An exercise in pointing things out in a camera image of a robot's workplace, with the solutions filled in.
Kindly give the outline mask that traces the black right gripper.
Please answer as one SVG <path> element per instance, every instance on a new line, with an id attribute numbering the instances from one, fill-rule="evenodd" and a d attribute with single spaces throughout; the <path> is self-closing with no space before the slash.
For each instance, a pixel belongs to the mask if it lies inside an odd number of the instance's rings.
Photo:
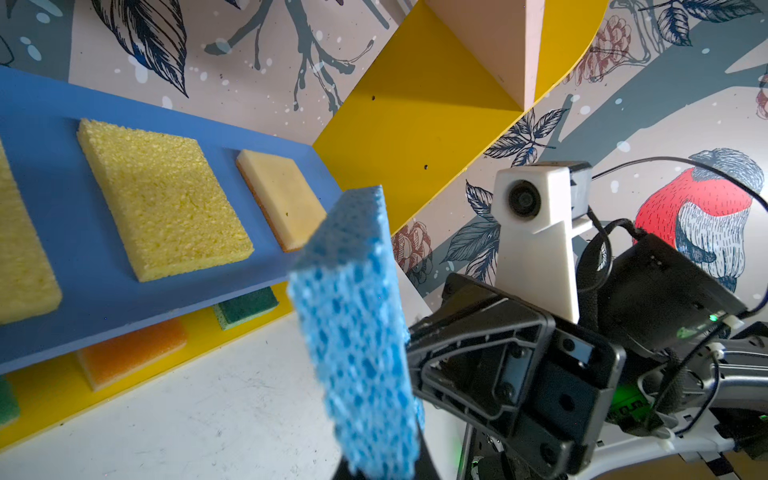
<path id="1" fill-rule="evenodd" d="M 505 456 L 539 477 L 589 465 L 625 363 L 622 347 L 456 273 L 440 310 L 409 333 L 418 398 L 499 440 Z"/>

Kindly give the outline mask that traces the pale yellow sponge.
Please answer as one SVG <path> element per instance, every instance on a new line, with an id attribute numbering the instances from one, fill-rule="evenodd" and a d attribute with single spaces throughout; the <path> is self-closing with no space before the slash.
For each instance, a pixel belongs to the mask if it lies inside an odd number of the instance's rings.
<path id="1" fill-rule="evenodd" d="M 259 205 L 281 249 L 300 250 L 326 218 L 292 159 L 242 150 L 236 166 Z"/>

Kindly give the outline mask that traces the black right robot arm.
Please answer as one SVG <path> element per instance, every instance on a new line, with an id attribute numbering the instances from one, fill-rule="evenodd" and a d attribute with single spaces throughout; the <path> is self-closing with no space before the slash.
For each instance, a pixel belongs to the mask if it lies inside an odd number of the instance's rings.
<path id="1" fill-rule="evenodd" d="M 501 443 L 502 477 L 598 475 L 630 451 L 733 446 L 767 456 L 767 328 L 724 337 L 742 303 L 654 235 L 615 262 L 574 324 L 469 276 L 448 277 L 439 310 L 413 326 L 414 393 Z M 601 438 L 605 424 L 627 450 Z"/>

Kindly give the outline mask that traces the light green foam sponge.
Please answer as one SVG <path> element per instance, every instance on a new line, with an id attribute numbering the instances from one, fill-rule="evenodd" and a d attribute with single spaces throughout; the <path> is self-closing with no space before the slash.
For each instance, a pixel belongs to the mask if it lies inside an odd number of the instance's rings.
<path id="1" fill-rule="evenodd" d="M 5 428 L 20 417 L 20 406 L 10 382 L 0 378 L 0 427 Z"/>

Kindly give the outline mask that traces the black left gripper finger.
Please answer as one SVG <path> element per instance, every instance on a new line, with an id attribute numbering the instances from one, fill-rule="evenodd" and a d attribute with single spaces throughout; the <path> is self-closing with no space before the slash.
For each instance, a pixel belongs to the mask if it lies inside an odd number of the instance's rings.
<path id="1" fill-rule="evenodd" d="M 414 419 L 336 422 L 341 459 L 331 479 L 440 479 Z"/>

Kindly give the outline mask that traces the blue sponge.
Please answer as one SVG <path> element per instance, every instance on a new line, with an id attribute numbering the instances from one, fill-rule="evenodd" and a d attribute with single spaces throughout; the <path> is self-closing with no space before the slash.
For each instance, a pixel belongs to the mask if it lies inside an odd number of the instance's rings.
<path id="1" fill-rule="evenodd" d="M 382 187 L 341 195 L 299 252 L 287 293 L 350 472 L 413 478 L 419 424 Z"/>

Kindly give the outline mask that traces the orange foam sponge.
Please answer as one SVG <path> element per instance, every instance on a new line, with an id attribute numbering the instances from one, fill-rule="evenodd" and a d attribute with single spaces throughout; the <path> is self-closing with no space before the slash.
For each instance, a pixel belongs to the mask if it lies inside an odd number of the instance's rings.
<path id="1" fill-rule="evenodd" d="M 179 351 L 187 340 L 173 319 L 80 349 L 76 357 L 91 389 L 99 391 Z"/>

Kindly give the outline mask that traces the yellow cellulose sponge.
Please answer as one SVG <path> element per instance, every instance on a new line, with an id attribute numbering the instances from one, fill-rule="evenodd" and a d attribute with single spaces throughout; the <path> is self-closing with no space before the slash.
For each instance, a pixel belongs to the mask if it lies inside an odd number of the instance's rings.
<path id="1" fill-rule="evenodd" d="M 77 139 L 139 281 L 253 254 L 196 140 L 89 119 L 80 121 Z"/>

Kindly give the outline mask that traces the dark green scouring sponge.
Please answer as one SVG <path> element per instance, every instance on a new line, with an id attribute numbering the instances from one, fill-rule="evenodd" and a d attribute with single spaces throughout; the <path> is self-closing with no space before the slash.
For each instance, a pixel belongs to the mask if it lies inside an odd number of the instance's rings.
<path id="1" fill-rule="evenodd" d="M 213 306 L 220 328 L 224 331 L 261 317 L 279 306 L 270 287 L 229 299 Z"/>

